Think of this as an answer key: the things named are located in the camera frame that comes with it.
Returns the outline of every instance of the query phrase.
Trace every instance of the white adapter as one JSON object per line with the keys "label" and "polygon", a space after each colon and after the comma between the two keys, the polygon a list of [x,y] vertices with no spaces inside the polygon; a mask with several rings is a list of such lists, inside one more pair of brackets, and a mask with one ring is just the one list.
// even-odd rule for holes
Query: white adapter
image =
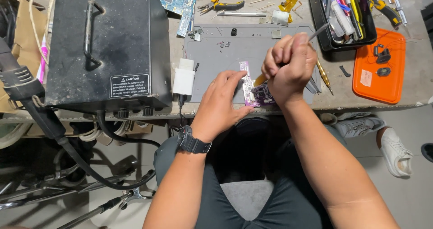
{"label": "white adapter", "polygon": [[194,61],[181,58],[179,60],[179,67],[175,69],[173,93],[189,96],[192,95],[194,75]]}

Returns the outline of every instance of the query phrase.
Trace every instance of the gray silicone mat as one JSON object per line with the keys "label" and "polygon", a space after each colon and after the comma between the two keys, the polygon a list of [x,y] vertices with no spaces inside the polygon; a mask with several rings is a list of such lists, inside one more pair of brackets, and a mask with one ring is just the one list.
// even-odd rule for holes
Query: gray silicone mat
{"label": "gray silicone mat", "polygon": [[[255,79],[261,74],[261,67],[265,59],[266,52],[273,47],[279,39],[272,39],[272,31],[281,30],[281,36],[287,34],[294,35],[306,32],[312,35],[315,30],[310,24],[290,24],[288,27],[274,24],[203,24],[195,25],[194,29],[202,29],[203,34],[200,41],[194,41],[190,37],[185,37],[183,57],[200,63],[195,74],[194,88],[191,98],[187,102],[198,103],[212,80],[219,72],[225,70],[239,71],[239,62],[248,61],[251,78]],[[232,28],[237,29],[237,35],[231,36]],[[221,48],[219,42],[230,41],[229,47]],[[312,44],[317,49],[317,39],[314,38]],[[320,87],[320,73],[317,66],[313,72],[313,79]],[[304,89],[304,99],[308,104],[313,103],[313,94]],[[233,103],[245,103],[242,83],[235,91]]]}

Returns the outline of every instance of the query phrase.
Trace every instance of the caution label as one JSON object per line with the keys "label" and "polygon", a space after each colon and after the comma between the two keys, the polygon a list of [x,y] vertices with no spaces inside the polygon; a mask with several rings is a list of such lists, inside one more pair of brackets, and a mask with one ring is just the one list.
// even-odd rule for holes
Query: caution label
{"label": "caution label", "polygon": [[149,75],[122,75],[110,78],[110,98],[149,94]]}

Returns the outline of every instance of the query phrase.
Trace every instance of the black watch strap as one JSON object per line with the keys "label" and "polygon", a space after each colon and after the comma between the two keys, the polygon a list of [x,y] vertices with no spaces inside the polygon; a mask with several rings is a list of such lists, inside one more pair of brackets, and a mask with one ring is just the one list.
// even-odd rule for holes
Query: black watch strap
{"label": "black watch strap", "polygon": [[192,136],[192,129],[190,126],[183,127],[179,132],[177,145],[180,149],[190,153],[200,154],[208,153],[212,143],[204,143],[198,138]]}

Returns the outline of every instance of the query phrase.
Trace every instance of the yellow-handled pliers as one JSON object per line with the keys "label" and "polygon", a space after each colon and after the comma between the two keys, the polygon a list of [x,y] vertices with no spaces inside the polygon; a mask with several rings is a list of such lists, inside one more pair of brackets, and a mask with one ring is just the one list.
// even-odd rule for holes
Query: yellow-handled pliers
{"label": "yellow-handled pliers", "polygon": [[211,9],[214,10],[238,10],[241,9],[245,5],[245,1],[240,1],[236,3],[221,3],[218,2],[219,0],[210,0],[209,4],[203,5],[201,7],[198,7],[197,9],[200,11],[201,14],[204,14]]}

